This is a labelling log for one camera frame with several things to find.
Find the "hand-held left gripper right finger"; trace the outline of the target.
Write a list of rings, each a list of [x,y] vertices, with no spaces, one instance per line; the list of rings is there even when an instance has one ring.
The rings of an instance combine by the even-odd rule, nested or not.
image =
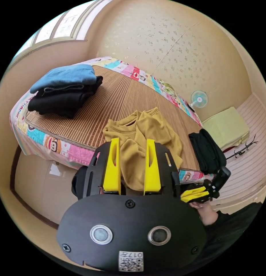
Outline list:
[[[161,182],[155,141],[152,139],[147,139],[144,192],[159,192],[160,190]]]

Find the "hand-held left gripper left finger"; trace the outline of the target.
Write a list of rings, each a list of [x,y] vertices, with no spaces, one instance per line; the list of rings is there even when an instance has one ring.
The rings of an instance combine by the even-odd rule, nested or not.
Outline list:
[[[113,138],[106,162],[103,189],[105,193],[121,192],[120,139]]]

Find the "person's right hand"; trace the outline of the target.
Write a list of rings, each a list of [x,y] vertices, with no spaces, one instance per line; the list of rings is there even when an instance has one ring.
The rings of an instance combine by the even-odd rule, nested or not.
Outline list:
[[[210,200],[204,203],[190,202],[189,205],[196,209],[204,226],[214,224],[218,219],[218,213],[215,212],[210,204]]]

